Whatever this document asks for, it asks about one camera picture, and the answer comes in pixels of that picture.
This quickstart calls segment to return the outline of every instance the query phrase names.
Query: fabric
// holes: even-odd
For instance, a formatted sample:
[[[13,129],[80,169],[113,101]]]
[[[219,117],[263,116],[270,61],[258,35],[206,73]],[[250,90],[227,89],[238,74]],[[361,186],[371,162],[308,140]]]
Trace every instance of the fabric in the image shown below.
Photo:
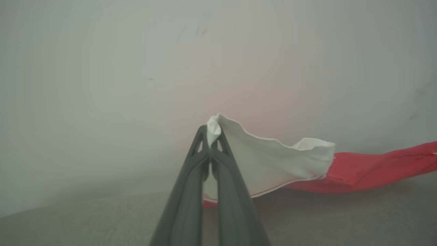
[[[208,144],[223,131],[251,197],[258,197],[292,182],[325,177],[334,157],[335,144],[303,138],[293,146],[276,139],[256,137],[240,123],[218,114],[207,123]],[[210,174],[204,183],[204,199],[217,201],[217,182]]]
[[[437,142],[383,155],[336,153],[324,179],[288,184],[290,189],[346,193],[381,187],[437,170]]]
[[[252,197],[281,187],[348,193],[437,170],[437,141],[382,155],[334,154],[334,143],[304,138],[287,147],[276,139],[251,135],[238,122],[220,114],[208,122],[208,131],[211,129],[208,142],[214,142],[220,135],[217,127],[225,132]],[[208,179],[205,184],[205,207],[217,202],[213,182]]]

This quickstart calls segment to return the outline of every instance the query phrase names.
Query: floor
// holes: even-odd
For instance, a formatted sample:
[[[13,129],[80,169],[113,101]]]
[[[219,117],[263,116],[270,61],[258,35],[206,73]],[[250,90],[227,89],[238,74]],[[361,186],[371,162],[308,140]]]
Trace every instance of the floor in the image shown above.
[[[2,246],[147,245],[167,193],[67,202],[0,219]],[[437,172],[375,190],[314,194],[281,189],[255,199],[274,246],[437,245]],[[217,210],[204,213],[218,245]]]

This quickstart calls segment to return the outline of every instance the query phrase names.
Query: towel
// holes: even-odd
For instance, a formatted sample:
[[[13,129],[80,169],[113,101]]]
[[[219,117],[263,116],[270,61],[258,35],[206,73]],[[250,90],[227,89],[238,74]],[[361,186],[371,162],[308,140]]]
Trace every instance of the towel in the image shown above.
[[[207,122],[208,145],[226,134],[251,197],[281,187],[315,193],[347,193],[378,188],[437,170],[437,141],[382,155],[334,153],[335,144],[303,138],[286,146],[273,138],[248,133],[222,114]],[[204,206],[217,203],[217,183],[204,184]]]

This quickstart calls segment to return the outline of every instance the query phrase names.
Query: red towel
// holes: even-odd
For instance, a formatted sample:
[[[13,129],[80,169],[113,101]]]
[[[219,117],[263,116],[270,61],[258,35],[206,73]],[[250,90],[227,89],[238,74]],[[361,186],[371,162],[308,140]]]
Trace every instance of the red towel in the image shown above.
[[[378,188],[437,170],[437,142],[382,155],[336,153],[324,179],[294,182],[285,188],[315,193],[347,193]],[[204,201],[204,207],[215,206]]]

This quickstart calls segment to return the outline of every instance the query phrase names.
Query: white wall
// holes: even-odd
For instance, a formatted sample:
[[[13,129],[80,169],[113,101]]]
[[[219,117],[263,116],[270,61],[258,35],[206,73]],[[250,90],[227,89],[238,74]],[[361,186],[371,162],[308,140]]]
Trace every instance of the white wall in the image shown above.
[[[337,151],[434,141],[436,5],[0,0],[0,216],[170,189],[217,112]]]

